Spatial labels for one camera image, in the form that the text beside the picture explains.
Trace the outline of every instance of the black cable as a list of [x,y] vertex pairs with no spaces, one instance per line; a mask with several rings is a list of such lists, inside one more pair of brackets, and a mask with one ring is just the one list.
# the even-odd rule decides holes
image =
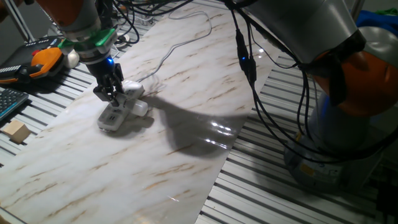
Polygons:
[[243,2],[238,2],[235,4],[236,7],[242,8],[242,7],[247,7],[250,6],[251,4],[255,3],[258,0],[245,0]]
[[231,10],[231,13],[232,13],[232,18],[234,19],[235,28],[236,28],[236,30],[239,30],[239,26],[238,26],[238,22],[237,22],[236,17],[235,17],[235,13],[234,13],[233,10]]
[[302,107],[303,101],[304,101],[304,96],[305,96],[305,80],[303,79],[303,92],[301,93],[300,102],[298,103],[298,109],[297,109],[297,126],[298,126],[298,130],[300,131],[300,133],[302,135],[305,135],[305,133],[304,133],[303,129],[301,128],[300,115],[301,115],[301,107]]
[[317,162],[317,163],[323,163],[323,164],[337,164],[337,163],[341,163],[342,161],[318,161],[315,159],[311,159],[311,158],[307,158],[303,155],[301,155],[299,152],[297,152],[296,150],[292,149],[290,146],[288,146],[285,142],[283,142],[283,140],[281,140],[281,138],[278,137],[278,135],[276,135],[276,133],[269,127],[269,125],[266,123],[266,121],[264,120],[264,118],[262,117],[258,104],[260,106],[262,106],[261,101],[259,100],[259,97],[256,93],[256,90],[254,89],[254,85],[251,85],[252,91],[253,91],[253,98],[254,98],[254,104],[256,106],[256,111],[257,111],[257,115],[259,116],[261,122],[263,123],[263,125],[268,129],[268,131],[276,138],[276,140],[278,140],[284,147],[286,147],[288,150],[292,151],[295,155],[301,157],[302,159],[305,159],[307,161],[310,162]]
[[252,18],[250,18],[246,13],[242,11],[242,9],[237,8],[235,6],[235,3],[232,0],[221,0],[225,3],[225,6],[229,10],[236,10],[246,22],[249,22],[256,28],[256,30],[263,35],[270,43],[272,43],[274,46],[276,46],[278,49],[281,51],[287,53],[290,57],[293,58],[297,63],[299,63],[298,58],[284,45],[282,44],[278,39],[276,39],[272,34],[270,34],[267,30],[265,30],[260,24],[258,24],[256,21],[254,21]]
[[[248,17],[247,15],[242,15],[243,16],[243,18],[245,19],[245,21],[246,22],[248,22],[248,20],[246,20],[246,18]],[[304,77],[303,77],[303,79],[304,79],[304,90],[307,92],[307,107],[309,106],[309,98],[310,98],[310,95],[309,95],[309,84],[308,84],[308,78],[307,78],[307,76],[305,75]],[[345,162],[345,161],[352,161],[352,160],[356,160],[356,159],[364,159],[364,158],[367,158],[367,157],[369,157],[369,156],[371,156],[371,155],[373,155],[373,154],[375,154],[375,153],[378,153],[380,150],[383,150],[383,149],[385,149],[386,147],[388,147],[390,144],[392,144],[397,138],[398,138],[398,127],[396,128],[396,130],[393,132],[393,133],[391,133],[387,138],[385,138],[385,139],[383,139],[382,141],[379,141],[378,143],[376,143],[375,145],[373,145],[373,146],[371,146],[371,147],[368,147],[368,148],[366,148],[366,149],[363,149],[363,150],[361,150],[361,151],[352,151],[352,153],[349,153],[348,155],[346,154],[346,155],[344,155],[345,157],[344,157],[344,159],[342,159],[342,157],[340,156],[340,155],[336,155],[336,154],[333,154],[333,153],[330,153],[330,152],[328,152],[328,151],[324,151],[324,150],[322,150],[321,152],[320,151],[315,151],[314,149],[311,149],[311,148],[309,148],[309,147],[307,147],[307,146],[305,146],[305,145],[303,145],[303,144],[301,144],[300,142],[298,142],[298,141],[296,141],[295,139],[293,139],[290,135],[288,135],[282,128],[280,128],[280,126],[278,125],[278,124],[276,124],[276,122],[271,118],[271,116],[269,116],[269,114],[267,113],[267,111],[265,110],[265,108],[264,108],[264,106],[262,105],[262,103],[261,103],[261,101],[260,101],[260,99],[259,99],[259,97],[258,97],[258,95],[257,95],[257,93],[255,92],[255,90],[253,91],[253,93],[254,93],[254,97],[255,97],[255,100],[256,101],[258,101],[258,103],[260,104],[260,107],[261,107],[261,109],[263,110],[263,112],[264,112],[264,114],[266,114],[266,116],[268,117],[268,119],[272,122],[272,124],[279,130],[279,131],[281,131],[284,135],[286,135],[291,141],[293,141],[294,143],[296,143],[296,144],[298,144],[299,146],[301,146],[301,147],[303,147],[304,149],[306,149],[306,150],[308,150],[308,151],[311,151],[311,152],[314,152],[314,153],[316,153],[316,154],[321,154],[321,155],[327,155],[327,156],[330,156],[330,157],[334,157],[334,158],[336,158],[336,159],[338,159],[338,161],[332,161],[332,162],[327,162],[327,161],[314,161],[314,160],[312,160],[312,159],[308,159],[308,158],[304,158],[302,155],[300,155],[300,157],[302,157],[302,158],[304,158],[304,159],[307,159],[307,160],[309,160],[309,161],[312,161],[312,162],[324,162],[324,163],[340,163],[340,162]],[[258,106],[257,106],[257,104],[256,104],[256,108],[257,108],[257,113],[259,113],[259,116],[261,115],[260,114],[260,112],[259,112],[259,109],[258,109]],[[308,119],[308,108],[306,108],[306,118]]]
[[[127,15],[127,18],[128,18],[128,17],[129,17],[129,10],[128,10],[128,9],[126,9],[126,10],[127,10],[126,15]],[[121,35],[119,35],[119,36],[122,37],[122,36],[124,36],[124,35],[130,33],[131,29],[132,29],[132,26],[130,26],[130,28],[128,28],[127,31],[125,31],[123,34],[121,34]]]
[[305,91],[306,91],[304,126],[305,126],[305,130],[307,131],[308,138],[312,140],[312,137],[310,134],[310,128],[308,127],[308,111],[310,109],[310,85],[308,84],[307,74],[304,71],[302,71],[302,74],[303,74],[303,79],[305,82]]
[[136,13],[141,14],[141,15],[144,15],[144,16],[161,16],[161,15],[167,14],[167,13],[169,13],[169,12],[172,12],[172,11],[174,11],[174,10],[176,10],[176,9],[179,9],[179,8],[181,8],[182,6],[188,4],[188,3],[192,2],[192,1],[193,1],[193,0],[187,0],[187,1],[185,1],[184,3],[181,3],[181,4],[179,4],[178,6],[175,6],[175,7],[172,8],[172,9],[169,9],[169,10],[166,10],[166,11],[164,11],[164,12],[157,13],[157,14],[148,14],[148,13],[140,12],[140,11],[136,11]]
[[135,40],[135,41],[124,41],[124,42],[127,43],[127,44],[136,44],[136,43],[138,43],[138,42],[139,42],[139,33],[138,33],[138,30],[134,27],[134,20],[135,20],[135,18],[136,18],[136,15],[135,15],[135,13],[134,13],[134,10],[132,10],[132,22],[131,22],[131,21],[129,20],[129,18],[128,18],[126,15],[124,15],[124,13],[122,12],[122,10],[121,10],[120,8],[117,7],[117,4],[116,4],[116,1],[115,1],[115,0],[113,0],[113,4],[115,5],[116,9],[120,12],[120,14],[122,14],[122,16],[124,17],[124,19],[127,20],[127,22],[130,24],[131,28],[134,29],[134,32],[135,32],[136,35],[137,35],[137,40]]
[[296,67],[296,66],[298,65],[298,63],[295,63],[294,65],[289,66],[289,67],[283,67],[283,66],[281,66],[281,65],[280,65],[279,63],[277,63],[274,59],[272,59],[272,57],[269,55],[269,53],[268,53],[264,48],[262,48],[262,47],[256,42],[256,40],[254,39],[253,30],[251,29],[251,27],[250,27],[250,32],[251,32],[251,36],[252,36],[253,42],[267,54],[267,56],[269,57],[269,59],[270,59],[276,66],[278,66],[279,68],[283,68],[283,69],[290,69],[290,68],[294,68],[294,67]]

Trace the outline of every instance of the blue object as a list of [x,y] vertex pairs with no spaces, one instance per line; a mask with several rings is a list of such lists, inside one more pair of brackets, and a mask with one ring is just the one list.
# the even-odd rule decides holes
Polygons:
[[18,106],[28,99],[28,94],[12,89],[5,89],[0,93],[0,120],[4,119]]
[[386,29],[398,37],[398,16],[378,15],[362,10],[356,21],[358,27],[373,26]]

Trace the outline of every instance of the wooden block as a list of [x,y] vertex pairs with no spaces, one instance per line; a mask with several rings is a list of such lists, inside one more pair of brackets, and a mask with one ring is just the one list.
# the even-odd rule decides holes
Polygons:
[[9,123],[3,129],[3,132],[7,134],[11,140],[18,144],[20,144],[30,135],[30,130],[27,128],[27,126],[24,123],[16,120],[11,121],[11,123]]

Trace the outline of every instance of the white object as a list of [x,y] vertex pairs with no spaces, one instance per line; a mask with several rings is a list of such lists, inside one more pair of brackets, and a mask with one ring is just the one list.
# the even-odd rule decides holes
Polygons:
[[72,50],[68,55],[65,60],[65,66],[67,68],[75,68],[77,64],[79,64],[79,55],[75,52],[75,50]]
[[148,104],[138,98],[143,94],[144,87],[137,82],[124,83],[125,94],[118,94],[116,99],[119,106],[110,103],[97,120],[98,127],[103,131],[117,131],[123,121],[132,113],[136,116],[144,116],[148,111]]

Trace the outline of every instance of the orange object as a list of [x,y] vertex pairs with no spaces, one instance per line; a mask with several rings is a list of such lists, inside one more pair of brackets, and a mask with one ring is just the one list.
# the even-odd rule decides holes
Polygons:
[[16,82],[16,81],[18,81],[18,79],[12,78],[12,79],[8,79],[8,80],[0,80],[0,83],[8,84],[8,83]]
[[[374,116],[398,101],[398,68],[365,51],[351,55],[341,64],[347,98],[338,105],[352,116]],[[313,76],[329,95],[329,78]]]
[[30,74],[31,78],[38,77],[50,71],[51,68],[58,62],[62,52],[58,47],[44,49],[34,55],[30,66],[43,65],[39,72]]
[[79,16],[83,0],[36,0],[49,14],[58,26],[65,27],[72,24]]

